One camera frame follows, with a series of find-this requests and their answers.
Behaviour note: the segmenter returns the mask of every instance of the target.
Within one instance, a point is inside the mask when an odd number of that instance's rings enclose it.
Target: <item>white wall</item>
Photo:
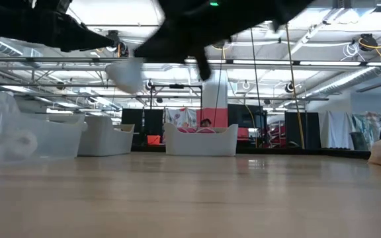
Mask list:
[[[381,113],[381,95],[369,93],[353,93],[351,104],[354,113]]]
[[[328,101],[312,101],[307,104],[308,112],[352,112],[351,92],[343,91],[341,95],[332,95]]]

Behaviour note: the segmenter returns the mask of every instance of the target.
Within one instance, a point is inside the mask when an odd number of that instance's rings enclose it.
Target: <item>metal pipe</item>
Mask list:
[[[36,83],[0,83],[0,86],[17,86],[17,87],[103,87],[103,88],[112,88],[117,87],[116,85],[89,85],[89,84],[36,84]],[[168,87],[169,85],[153,85],[154,87]],[[183,85],[183,87],[188,88],[201,88],[200,85]]]
[[[357,90],[357,93],[364,93],[364,92],[367,92],[367,91],[370,91],[373,89],[377,89],[379,87],[381,87],[381,83],[377,83],[375,85],[371,85],[371,86],[365,87],[363,89],[359,89],[359,90]]]
[[[36,62],[45,62],[45,63],[95,63],[94,60],[101,60],[98,62],[103,63],[112,63],[114,61],[124,61],[127,59],[122,58],[0,58],[0,62],[27,62],[28,60]],[[186,65],[175,64],[169,65],[168,67],[160,67],[159,64],[154,63],[145,63],[143,66],[144,71],[167,71],[171,68],[188,68],[190,65],[194,66],[195,63],[187,63]],[[213,69],[219,69],[220,63],[211,63]],[[257,69],[289,69],[289,65],[286,64],[263,64],[263,61],[260,60],[257,62]],[[300,65],[299,61],[294,61],[294,68],[299,70],[314,70],[314,71],[355,71],[364,69],[365,66],[357,65]],[[39,68],[28,67],[28,66],[13,66],[13,67],[0,67],[4,70],[37,70],[37,71],[104,71],[105,66],[77,66],[77,65],[41,65]],[[222,63],[222,69],[253,69],[253,64],[248,63]]]
[[[15,96],[30,96],[30,97],[106,97],[106,98],[119,98],[119,99],[150,99],[151,95],[72,95],[72,94],[39,94],[39,93],[15,93]],[[186,95],[186,96],[171,96],[171,95],[156,95],[152,96],[152,98],[160,98],[160,99],[200,99],[198,96]],[[228,97],[231,100],[293,100],[290,97]],[[299,101],[327,101],[329,99],[321,99],[321,98],[298,98]]]

